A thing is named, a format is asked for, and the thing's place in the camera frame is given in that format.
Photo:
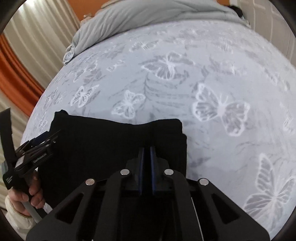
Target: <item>white sleeve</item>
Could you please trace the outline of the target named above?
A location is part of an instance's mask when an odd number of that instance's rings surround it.
[[[11,204],[9,196],[5,198],[5,206],[7,209],[5,216],[8,222],[20,237],[25,240],[29,230],[36,225],[36,222],[32,217],[27,217],[17,212]]]

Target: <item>orange curtain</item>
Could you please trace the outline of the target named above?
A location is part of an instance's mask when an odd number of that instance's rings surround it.
[[[221,5],[230,5],[229,0],[217,0],[218,3],[220,3]]]
[[[0,35],[0,90],[30,116],[44,89],[36,82]]]

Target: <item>hand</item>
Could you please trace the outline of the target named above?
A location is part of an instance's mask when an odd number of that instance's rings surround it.
[[[37,171],[34,171],[34,173],[32,174],[32,179],[29,186],[29,193],[32,196],[32,206],[37,209],[43,208],[45,204],[45,199],[43,197],[41,182],[38,178]],[[14,188],[11,188],[8,191],[8,196],[10,198],[11,204],[13,205],[16,211],[25,216],[30,216],[30,213],[25,209],[24,205],[22,204],[22,202],[27,202],[29,200],[27,194],[18,191]]]

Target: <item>bedspread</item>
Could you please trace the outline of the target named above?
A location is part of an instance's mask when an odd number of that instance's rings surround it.
[[[23,142],[54,112],[142,124],[178,118],[187,178],[208,178],[271,238],[296,204],[296,70],[267,40],[223,21],[184,20],[111,37],[50,83]]]

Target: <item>finger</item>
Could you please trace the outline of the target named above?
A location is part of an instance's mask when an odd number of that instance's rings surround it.
[[[44,205],[45,205],[45,199],[42,199],[41,202],[35,206],[35,208],[37,208],[37,209],[43,208]]]
[[[31,180],[31,185],[29,187],[29,193],[31,196],[34,196],[36,193],[40,191],[41,188],[41,182],[38,178],[37,172],[36,174],[33,174],[33,178]]]
[[[35,207],[38,205],[43,199],[43,190],[41,189],[38,193],[36,193],[31,199],[31,205]]]
[[[14,188],[11,188],[8,191],[8,196],[10,198],[10,201],[12,201],[12,202],[27,202],[27,201],[29,201],[29,197],[27,194],[25,194],[19,190],[16,190]]]
[[[33,178],[33,180],[38,180],[38,172],[36,171],[36,170],[34,170],[34,172],[33,172],[33,176],[32,176],[32,178]]]

